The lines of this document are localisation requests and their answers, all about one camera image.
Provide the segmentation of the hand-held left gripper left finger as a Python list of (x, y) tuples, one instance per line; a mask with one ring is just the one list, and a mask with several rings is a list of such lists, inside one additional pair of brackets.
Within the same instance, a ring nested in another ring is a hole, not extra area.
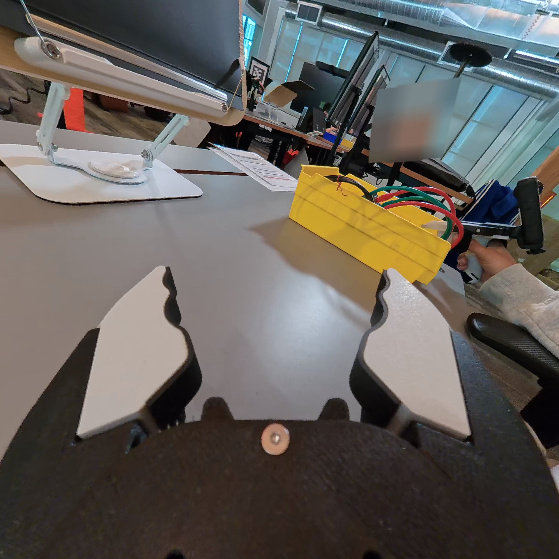
[(159, 266), (99, 325), (76, 434), (86, 439), (129, 422), (151, 434), (185, 423), (201, 382), (171, 269)]

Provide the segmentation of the laminated paper sheet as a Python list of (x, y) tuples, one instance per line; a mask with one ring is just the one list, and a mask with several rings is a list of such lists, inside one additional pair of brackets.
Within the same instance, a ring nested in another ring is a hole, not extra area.
[(250, 151), (214, 145), (209, 148), (221, 158), (234, 165), (247, 176), (273, 192), (295, 192), (297, 179), (291, 177), (267, 159)]

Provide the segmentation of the yellow plastic bin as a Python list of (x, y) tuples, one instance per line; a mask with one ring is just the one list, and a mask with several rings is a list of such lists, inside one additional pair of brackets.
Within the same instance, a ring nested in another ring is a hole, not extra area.
[(415, 205), (383, 208), (338, 176), (336, 167), (303, 165), (290, 219), (379, 273), (393, 268), (410, 283), (430, 283), (451, 243), (420, 226), (442, 219)]

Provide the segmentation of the person's right hand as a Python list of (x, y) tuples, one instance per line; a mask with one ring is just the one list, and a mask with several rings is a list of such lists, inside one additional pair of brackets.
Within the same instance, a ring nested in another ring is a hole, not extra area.
[(477, 259), (482, 269), (478, 283), (484, 283), (505, 269), (516, 265), (515, 259), (498, 239), (490, 240), (486, 246), (483, 246), (472, 238), (468, 250), (458, 256), (457, 269), (460, 272), (465, 272), (471, 256)]

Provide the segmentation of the white folding stand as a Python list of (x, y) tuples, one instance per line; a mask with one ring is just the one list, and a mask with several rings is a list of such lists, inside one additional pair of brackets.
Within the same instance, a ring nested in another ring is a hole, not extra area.
[(62, 75), (68, 84), (81, 79), (99, 88), (120, 86), (131, 99), (143, 96), (154, 105), (178, 108), (171, 123), (140, 155), (61, 149), (54, 144), (54, 134), (70, 87), (52, 81), (36, 145), (1, 144), (1, 162), (35, 196), (59, 204), (85, 205), (202, 195), (198, 186), (157, 158), (188, 123), (189, 115), (224, 117), (228, 111), (225, 94), (205, 86), (204, 93), (172, 86), (38, 36), (13, 39), (10, 47), (17, 61)]

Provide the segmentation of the blue cloth jacket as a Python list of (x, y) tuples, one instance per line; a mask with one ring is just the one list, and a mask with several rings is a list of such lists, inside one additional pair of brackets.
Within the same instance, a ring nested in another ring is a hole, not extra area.
[(513, 190), (496, 180), (486, 183), (475, 193), (473, 202), (458, 212), (460, 221), (472, 227), (464, 227), (464, 236), (456, 248), (467, 248), (473, 237), (477, 240), (521, 239), (520, 226), (516, 224), (519, 216)]

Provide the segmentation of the open cardboard box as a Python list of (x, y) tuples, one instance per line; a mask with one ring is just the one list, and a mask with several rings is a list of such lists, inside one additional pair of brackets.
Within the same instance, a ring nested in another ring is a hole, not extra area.
[(276, 108), (283, 108), (289, 105), (299, 94), (311, 91), (314, 91), (314, 87), (303, 80), (284, 82), (273, 89), (267, 89), (263, 95), (263, 102)]

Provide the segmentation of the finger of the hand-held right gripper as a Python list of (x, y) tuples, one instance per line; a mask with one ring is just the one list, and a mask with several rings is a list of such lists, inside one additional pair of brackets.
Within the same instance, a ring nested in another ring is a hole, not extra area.
[(457, 222), (452, 220), (431, 220), (420, 226), (423, 229), (434, 231), (438, 236), (463, 236)]

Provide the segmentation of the black pole with round disc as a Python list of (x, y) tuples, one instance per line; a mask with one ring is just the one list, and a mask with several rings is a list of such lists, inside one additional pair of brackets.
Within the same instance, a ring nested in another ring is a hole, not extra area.
[(459, 68), (453, 76), (454, 79), (460, 77), (469, 66), (484, 68), (493, 61), (492, 55), (486, 49), (466, 42), (452, 44), (449, 53), (459, 63)]

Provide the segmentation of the silver ventilation duct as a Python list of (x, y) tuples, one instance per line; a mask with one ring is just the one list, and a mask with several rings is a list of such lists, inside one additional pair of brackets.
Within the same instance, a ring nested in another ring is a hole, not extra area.
[[(376, 26), (360, 20), (353, 21), (332, 12), (322, 11), (315, 27), (339, 32), (350, 38), (365, 40), (375, 31), (379, 33), (379, 46), (399, 55), (423, 61), (442, 69), (458, 69), (449, 57), (449, 47), (426, 38), (418, 38), (385, 26)], [(466, 69), (466, 75), (507, 87), (540, 100), (553, 100), (558, 96), (558, 74), (525, 66), (514, 61), (493, 58), (488, 66)]]

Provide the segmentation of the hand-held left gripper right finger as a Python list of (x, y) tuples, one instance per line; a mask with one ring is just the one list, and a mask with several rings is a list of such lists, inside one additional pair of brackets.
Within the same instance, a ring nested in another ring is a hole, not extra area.
[(360, 421), (403, 435), (413, 423), (471, 436), (451, 327), (397, 270), (382, 273), (349, 376)]

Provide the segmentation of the black computer monitor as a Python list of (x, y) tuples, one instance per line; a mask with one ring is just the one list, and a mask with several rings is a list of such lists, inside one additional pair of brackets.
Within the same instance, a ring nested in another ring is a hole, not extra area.
[(290, 103), (290, 110), (302, 113), (305, 107), (320, 109), (335, 100), (349, 72), (334, 66), (334, 73), (331, 73), (327, 72), (325, 68), (325, 64), (317, 67), (316, 64), (304, 62), (299, 80), (312, 87), (312, 90), (297, 94), (297, 97)]
[(335, 97), (327, 120), (333, 126), (340, 126), (347, 122), (353, 114), (357, 101), (365, 86), (366, 78), (375, 67), (379, 59), (379, 32), (374, 31), (355, 60), (349, 75)]

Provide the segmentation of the person's right forearm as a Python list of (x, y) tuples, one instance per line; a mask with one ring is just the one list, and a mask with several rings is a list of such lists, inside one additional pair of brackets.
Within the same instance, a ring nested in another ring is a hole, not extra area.
[(558, 357), (558, 291), (518, 263), (485, 281), (480, 292), (508, 322), (527, 330)]

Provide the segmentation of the black white fiducial marker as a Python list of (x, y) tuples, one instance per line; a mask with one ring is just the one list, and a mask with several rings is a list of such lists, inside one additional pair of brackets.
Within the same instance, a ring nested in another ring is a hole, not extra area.
[(265, 88), (272, 82), (269, 76), (269, 69), (270, 66), (267, 63), (259, 60), (255, 56), (251, 56), (247, 69), (249, 81), (248, 88), (258, 88), (258, 91), (263, 93)]

